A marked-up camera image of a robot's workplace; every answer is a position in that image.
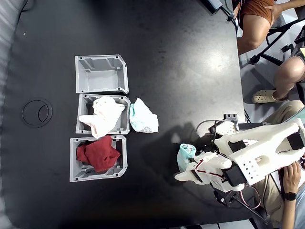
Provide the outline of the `person's hand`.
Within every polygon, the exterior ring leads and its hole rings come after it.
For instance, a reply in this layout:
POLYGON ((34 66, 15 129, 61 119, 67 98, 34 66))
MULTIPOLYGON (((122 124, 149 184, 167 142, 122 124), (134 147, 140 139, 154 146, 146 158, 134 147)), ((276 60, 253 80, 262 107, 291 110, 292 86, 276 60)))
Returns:
POLYGON ((301 179, 301 167, 298 162, 284 167, 283 187, 285 193, 297 193, 301 179))

